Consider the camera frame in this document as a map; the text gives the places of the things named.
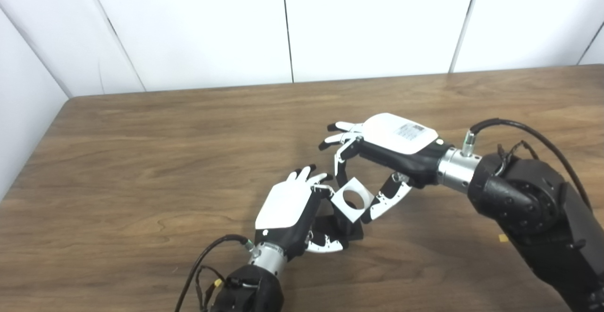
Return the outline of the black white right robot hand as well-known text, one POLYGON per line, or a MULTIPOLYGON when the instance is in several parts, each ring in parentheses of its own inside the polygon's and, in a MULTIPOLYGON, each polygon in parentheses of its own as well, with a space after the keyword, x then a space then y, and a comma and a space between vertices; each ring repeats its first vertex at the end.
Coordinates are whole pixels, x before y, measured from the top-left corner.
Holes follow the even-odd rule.
POLYGON ((376 114, 363 123, 337 121, 327 129, 333 135, 319 144, 319 150, 338 146, 334 164, 339 185, 347 183, 346 164, 356 156, 392 171, 361 214, 364 224, 381 217, 413 188, 437 185, 439 163, 453 148, 434 129, 390 113, 376 114))

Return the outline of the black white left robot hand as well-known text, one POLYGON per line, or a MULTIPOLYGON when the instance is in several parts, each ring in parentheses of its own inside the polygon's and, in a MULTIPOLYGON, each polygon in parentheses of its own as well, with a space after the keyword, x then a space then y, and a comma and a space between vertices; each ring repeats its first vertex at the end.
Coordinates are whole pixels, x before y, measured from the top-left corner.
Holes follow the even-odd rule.
POLYGON ((292 171, 270 189, 256 219, 254 243, 275 245, 288 261, 311 253, 347 250, 349 242, 313 229, 322 200, 330 200, 334 190, 326 181, 331 174, 313 174, 317 166, 309 164, 292 171))

